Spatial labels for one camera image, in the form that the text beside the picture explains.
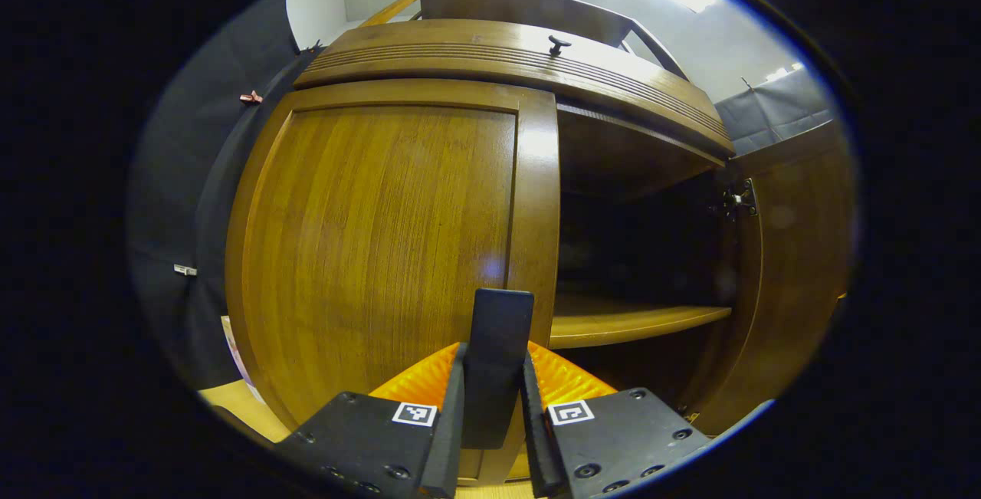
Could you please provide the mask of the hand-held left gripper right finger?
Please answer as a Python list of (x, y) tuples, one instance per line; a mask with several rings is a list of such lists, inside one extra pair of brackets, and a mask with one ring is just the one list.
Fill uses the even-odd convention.
[(521, 401), (536, 498), (638, 498), (711, 440), (652, 391), (616, 391), (529, 343)]

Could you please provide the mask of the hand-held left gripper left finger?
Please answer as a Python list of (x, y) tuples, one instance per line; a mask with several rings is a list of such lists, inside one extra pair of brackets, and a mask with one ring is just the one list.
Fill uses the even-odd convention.
[(328, 499), (454, 499), (467, 349), (452, 347), (439, 404), (341, 392), (273, 453), (315, 477)]

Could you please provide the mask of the black door handle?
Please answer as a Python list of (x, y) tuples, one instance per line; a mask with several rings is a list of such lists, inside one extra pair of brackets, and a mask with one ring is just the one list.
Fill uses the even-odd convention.
[(527, 291), (476, 290), (464, 367), (462, 447), (504, 446), (515, 409), (533, 319)]

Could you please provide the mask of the wooden cabinet door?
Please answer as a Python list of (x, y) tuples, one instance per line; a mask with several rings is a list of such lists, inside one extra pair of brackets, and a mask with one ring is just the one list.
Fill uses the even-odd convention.
[(225, 296), (249, 376), (302, 451), (304, 425), (468, 339), (477, 290), (535, 297), (547, 345), (559, 264), (558, 104), (446, 79), (285, 95), (238, 184)]
[(831, 120), (731, 160), (726, 191), (747, 194), (723, 215), (733, 307), (704, 382), (684, 414), (718, 436), (802, 375), (847, 294), (858, 213), (847, 128)]

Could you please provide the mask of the wooden double-door shoe cabinet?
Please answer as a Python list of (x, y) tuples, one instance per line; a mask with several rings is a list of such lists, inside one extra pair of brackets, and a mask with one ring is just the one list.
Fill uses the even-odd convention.
[[(724, 223), (708, 212), (733, 145), (708, 96), (664, 51), (624, 51), (628, 19), (572, 0), (398, 0), (343, 32), (299, 75), (306, 90), (366, 80), (536, 88), (558, 104), (556, 295), (733, 307)], [(549, 56), (549, 35), (570, 41)], [(659, 337), (553, 350), (617, 390), (645, 387), (684, 414), (719, 320)]]

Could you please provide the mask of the metal door hinge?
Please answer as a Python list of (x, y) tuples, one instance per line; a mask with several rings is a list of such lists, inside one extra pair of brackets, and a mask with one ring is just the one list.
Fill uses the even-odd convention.
[(760, 216), (753, 178), (745, 178), (729, 184), (720, 193), (717, 201), (708, 206), (708, 212), (712, 216), (732, 222)]

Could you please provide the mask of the wooden inner shelf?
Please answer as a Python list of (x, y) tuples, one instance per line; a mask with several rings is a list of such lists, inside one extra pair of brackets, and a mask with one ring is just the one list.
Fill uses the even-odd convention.
[(617, 297), (557, 294), (549, 347), (563, 350), (623, 344), (702, 327), (730, 314), (732, 307), (658, 306)]

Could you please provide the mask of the white purple box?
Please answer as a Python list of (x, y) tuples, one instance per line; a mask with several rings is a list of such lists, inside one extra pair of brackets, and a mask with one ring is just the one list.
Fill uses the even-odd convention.
[(242, 380), (245, 382), (246, 387), (248, 387), (248, 390), (253, 397), (256, 398), (256, 401), (259, 401), (260, 404), (265, 405), (265, 400), (262, 398), (255, 384), (252, 382), (252, 379), (248, 374), (248, 370), (245, 369), (243, 359), (241, 358), (241, 351), (239, 351), (238, 345), (236, 345), (234, 331), (231, 328), (230, 317), (228, 317), (228, 315), (223, 315), (223, 317), (220, 317), (220, 321), (221, 325), (223, 325), (225, 342), (230, 349), (232, 360), (234, 360), (236, 369), (238, 370), (239, 374), (241, 374)]

